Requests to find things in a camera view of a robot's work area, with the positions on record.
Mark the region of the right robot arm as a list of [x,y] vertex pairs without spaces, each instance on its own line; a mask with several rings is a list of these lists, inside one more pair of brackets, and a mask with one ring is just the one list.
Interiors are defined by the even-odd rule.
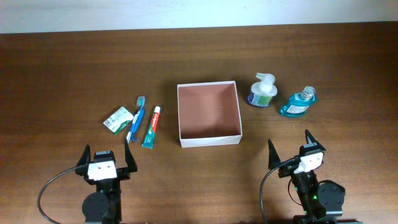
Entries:
[[282,162],[272,143],[269,146],[270,176],[275,170],[279,178],[290,177],[289,183],[295,186],[304,210],[304,215],[293,217],[294,223],[336,223],[342,216],[345,188],[331,180],[317,180],[315,170],[323,164],[326,149],[305,130],[306,144],[300,147],[299,154]]

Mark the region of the green white floss packet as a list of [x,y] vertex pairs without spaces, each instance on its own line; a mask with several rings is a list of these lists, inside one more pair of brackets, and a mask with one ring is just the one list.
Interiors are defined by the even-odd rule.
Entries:
[[117,135],[124,129],[129,122],[133,120],[134,115],[125,107],[120,107],[109,118],[103,121],[103,124],[114,134]]

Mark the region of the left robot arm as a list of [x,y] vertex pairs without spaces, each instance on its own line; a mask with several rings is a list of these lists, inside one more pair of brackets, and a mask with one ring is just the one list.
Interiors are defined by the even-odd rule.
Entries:
[[127,141],[124,142],[124,157],[127,166],[116,167],[113,151],[96,152],[91,158],[90,146],[86,145],[75,173],[96,187],[96,192],[89,194],[82,203],[85,223],[121,223],[121,184],[137,172],[137,164]]

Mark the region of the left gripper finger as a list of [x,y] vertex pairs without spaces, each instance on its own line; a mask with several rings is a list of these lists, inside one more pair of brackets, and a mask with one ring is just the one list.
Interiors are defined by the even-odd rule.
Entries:
[[77,166],[86,165],[86,164],[90,163],[90,161],[91,161],[90,145],[87,144],[85,146],[83,154],[81,155],[81,157],[80,157],[80,159],[79,159],[79,161],[77,163]]
[[130,151],[129,144],[126,139],[124,140],[124,154],[129,172],[137,172],[137,164]]

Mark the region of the Colgate toothpaste tube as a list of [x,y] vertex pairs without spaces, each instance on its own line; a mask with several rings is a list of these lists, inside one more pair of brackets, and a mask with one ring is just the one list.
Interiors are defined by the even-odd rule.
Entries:
[[145,136],[144,142],[142,143],[142,147],[152,149],[154,146],[154,139],[157,129],[157,123],[159,121],[160,116],[160,107],[156,106],[154,108],[154,112],[150,121],[149,129],[147,130],[147,134]]

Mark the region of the teal mouthwash bottle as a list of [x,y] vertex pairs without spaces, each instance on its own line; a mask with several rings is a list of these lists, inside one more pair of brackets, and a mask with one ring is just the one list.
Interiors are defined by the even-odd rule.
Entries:
[[306,86],[301,92],[293,94],[288,102],[281,107],[280,114],[289,118],[303,116],[307,109],[317,102],[316,91],[312,86]]

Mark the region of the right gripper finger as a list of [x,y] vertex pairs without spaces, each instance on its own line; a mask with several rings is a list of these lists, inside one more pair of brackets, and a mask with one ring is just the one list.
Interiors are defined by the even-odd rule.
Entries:
[[313,135],[311,134],[311,132],[306,129],[305,130],[305,139],[307,142],[307,146],[319,146],[319,142],[313,137]]
[[268,169],[272,170],[280,165],[281,160],[271,139],[268,139],[268,147],[269,147]]

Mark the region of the clear hand soap pump bottle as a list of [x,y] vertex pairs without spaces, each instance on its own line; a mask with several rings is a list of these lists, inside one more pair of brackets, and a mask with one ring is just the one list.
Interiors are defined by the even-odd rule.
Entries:
[[277,94],[277,87],[274,85],[275,76],[270,73],[257,73],[259,82],[252,84],[247,102],[256,107],[265,108]]

